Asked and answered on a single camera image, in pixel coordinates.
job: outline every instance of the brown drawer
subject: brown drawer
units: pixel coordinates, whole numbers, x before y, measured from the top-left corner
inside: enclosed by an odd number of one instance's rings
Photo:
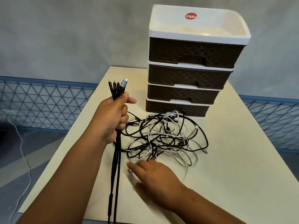
[[[163,63],[201,64],[234,68],[244,45],[150,38],[149,60]]]
[[[219,91],[194,90],[171,86],[148,85],[147,97],[154,100],[170,101],[171,99],[191,101],[195,104],[214,104]]]
[[[152,84],[184,84],[198,88],[222,90],[233,71],[212,71],[182,67],[149,65],[148,82]]]
[[[197,116],[197,117],[205,117],[209,106],[200,106],[200,105],[182,105],[182,104],[171,104],[171,103],[163,103],[159,101],[149,101],[146,100],[146,108],[147,112],[154,113],[167,113],[177,110],[178,112],[184,112],[187,116]]]

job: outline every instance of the floor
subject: floor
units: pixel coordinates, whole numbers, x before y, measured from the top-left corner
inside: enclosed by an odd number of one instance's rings
[[[31,167],[32,183],[18,205],[17,211],[35,185],[49,160],[65,135],[49,132],[20,131],[23,151]],[[22,159],[20,138],[14,129],[0,138],[0,223],[8,224],[17,200],[29,183],[28,168]],[[297,180],[299,180],[299,154],[280,153]],[[21,214],[15,212],[11,223],[16,223]],[[104,224],[84,220],[83,224]]]

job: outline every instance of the table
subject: table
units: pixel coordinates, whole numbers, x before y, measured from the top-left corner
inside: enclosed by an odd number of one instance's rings
[[[110,67],[73,124],[19,212],[24,212],[81,136],[100,101],[111,96],[108,79],[129,79],[127,91],[138,102],[128,110],[145,117],[147,70]],[[299,183],[229,82],[205,118],[192,117],[209,140],[208,154],[198,151],[184,184],[247,223],[298,223]],[[107,220],[114,148],[108,145],[95,181],[85,219]],[[185,169],[169,158],[163,163],[181,178]],[[172,215],[145,203],[134,191],[122,155],[117,221],[134,224],[173,223]]]

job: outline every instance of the sticker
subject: sticker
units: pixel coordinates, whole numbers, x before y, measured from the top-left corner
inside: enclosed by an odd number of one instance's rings
[[[194,20],[194,19],[196,19],[197,15],[194,12],[190,12],[190,13],[187,13],[185,15],[185,17],[186,17],[187,20]]]

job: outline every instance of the blue floor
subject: blue floor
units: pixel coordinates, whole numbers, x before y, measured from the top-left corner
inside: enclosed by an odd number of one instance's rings
[[[24,140],[23,151],[25,155],[30,154],[64,136],[63,134],[32,131],[20,131],[20,134],[22,135]],[[21,158],[19,146],[20,139],[15,130],[9,130],[9,132],[0,140],[0,168],[5,167],[6,165]],[[297,180],[299,180],[299,154],[280,153],[280,155],[286,162],[290,170],[293,172]],[[32,184],[21,199],[17,211],[35,185],[36,181],[42,174],[47,164],[48,161],[31,170]],[[28,183],[29,177],[28,173],[26,173],[9,182],[8,184],[0,187],[0,223],[8,224],[9,217],[16,206],[17,200],[27,187]],[[16,223],[20,216],[21,214],[16,212],[13,215],[11,223]],[[107,222],[98,222],[92,220],[83,221],[83,224],[104,223]]]

